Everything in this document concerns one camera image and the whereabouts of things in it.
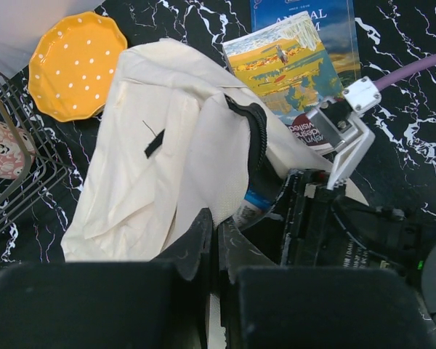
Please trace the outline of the cream canvas backpack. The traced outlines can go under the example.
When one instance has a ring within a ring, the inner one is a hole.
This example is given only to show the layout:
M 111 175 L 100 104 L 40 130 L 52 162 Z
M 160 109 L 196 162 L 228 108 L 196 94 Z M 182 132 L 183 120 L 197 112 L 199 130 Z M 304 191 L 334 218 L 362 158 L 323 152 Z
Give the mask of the cream canvas backpack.
M 215 225 L 233 216 L 249 186 L 251 129 L 229 102 L 262 112 L 265 158 L 277 176 L 331 170 L 197 49 L 174 39 L 132 47 L 119 56 L 84 188 L 61 240 L 65 261 L 148 261 L 202 209 Z

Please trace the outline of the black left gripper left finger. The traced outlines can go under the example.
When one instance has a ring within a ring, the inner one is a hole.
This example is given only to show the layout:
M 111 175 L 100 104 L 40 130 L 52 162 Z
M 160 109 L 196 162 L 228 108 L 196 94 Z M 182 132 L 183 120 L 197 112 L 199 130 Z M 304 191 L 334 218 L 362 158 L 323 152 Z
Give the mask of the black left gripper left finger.
M 0 272 L 0 348 L 205 348 L 212 232 L 202 209 L 149 262 Z

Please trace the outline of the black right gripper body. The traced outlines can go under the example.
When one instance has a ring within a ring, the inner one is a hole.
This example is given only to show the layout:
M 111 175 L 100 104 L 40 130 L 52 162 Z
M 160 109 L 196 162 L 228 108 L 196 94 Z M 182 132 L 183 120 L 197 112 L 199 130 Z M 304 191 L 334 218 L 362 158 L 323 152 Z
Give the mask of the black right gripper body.
M 412 288 L 436 347 L 436 222 L 421 212 L 369 206 L 327 189 L 319 170 L 291 170 L 280 265 L 375 268 L 396 273 Z

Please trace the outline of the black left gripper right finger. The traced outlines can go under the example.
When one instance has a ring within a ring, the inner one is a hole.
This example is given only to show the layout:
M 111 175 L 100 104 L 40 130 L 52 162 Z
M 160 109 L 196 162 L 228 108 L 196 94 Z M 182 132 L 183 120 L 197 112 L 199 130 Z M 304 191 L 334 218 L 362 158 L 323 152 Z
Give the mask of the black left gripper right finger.
M 228 348 L 429 348 L 413 292 L 379 269 L 281 267 L 232 222 L 217 229 Z

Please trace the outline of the yellow blue picture book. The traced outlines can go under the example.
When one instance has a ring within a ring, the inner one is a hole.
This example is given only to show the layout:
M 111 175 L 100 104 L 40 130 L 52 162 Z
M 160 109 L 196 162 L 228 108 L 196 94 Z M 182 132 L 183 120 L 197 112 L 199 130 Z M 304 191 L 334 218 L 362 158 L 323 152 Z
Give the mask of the yellow blue picture book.
M 300 12 L 222 45 L 227 65 L 291 130 L 322 155 L 333 147 L 308 120 L 325 97 L 338 97 L 341 80 L 308 12 Z

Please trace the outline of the light blue coin book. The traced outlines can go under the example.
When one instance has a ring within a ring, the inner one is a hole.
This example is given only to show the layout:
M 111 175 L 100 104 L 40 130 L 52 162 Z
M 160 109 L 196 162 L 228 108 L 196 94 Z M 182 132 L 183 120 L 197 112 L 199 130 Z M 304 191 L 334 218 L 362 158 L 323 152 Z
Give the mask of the light blue coin book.
M 274 198 L 256 192 L 253 188 L 247 190 L 238 210 L 233 214 L 237 228 L 245 228 L 261 217 L 272 206 Z

